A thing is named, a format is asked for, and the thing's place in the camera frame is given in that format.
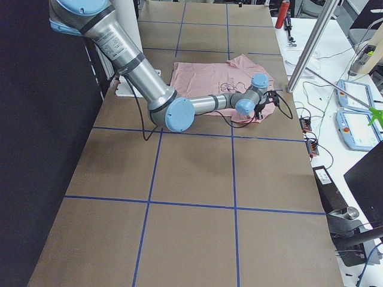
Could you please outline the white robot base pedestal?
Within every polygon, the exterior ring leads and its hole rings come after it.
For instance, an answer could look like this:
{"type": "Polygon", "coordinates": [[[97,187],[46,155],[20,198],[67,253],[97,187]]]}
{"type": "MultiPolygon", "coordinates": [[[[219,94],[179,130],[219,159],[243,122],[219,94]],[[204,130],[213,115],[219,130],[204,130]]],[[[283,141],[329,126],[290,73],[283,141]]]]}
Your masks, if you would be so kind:
{"type": "Polygon", "coordinates": [[[133,85],[132,90],[139,91],[147,102],[153,105],[165,95],[168,86],[139,49],[141,44],[134,42],[139,35],[134,34],[131,38],[125,31],[125,24],[128,23],[132,23],[135,30],[138,28],[135,12],[129,11],[129,8],[134,6],[133,2],[129,1],[126,5],[122,1],[112,3],[115,8],[114,30],[121,44],[113,63],[120,76],[133,85]]]}

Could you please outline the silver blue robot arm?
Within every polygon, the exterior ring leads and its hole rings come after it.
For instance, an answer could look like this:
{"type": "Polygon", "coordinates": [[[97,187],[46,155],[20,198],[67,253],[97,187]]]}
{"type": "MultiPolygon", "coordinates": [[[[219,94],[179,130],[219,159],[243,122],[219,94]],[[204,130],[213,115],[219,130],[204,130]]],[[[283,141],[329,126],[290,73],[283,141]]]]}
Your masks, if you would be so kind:
{"type": "Polygon", "coordinates": [[[173,132],[183,132],[200,114],[233,108],[243,116],[263,117],[262,111],[279,105],[263,73],[255,74],[244,93],[222,93],[188,99],[167,85],[142,50],[118,21],[111,1],[49,1],[50,25],[57,32],[92,40],[118,74],[147,101],[151,121],[173,132]]]}

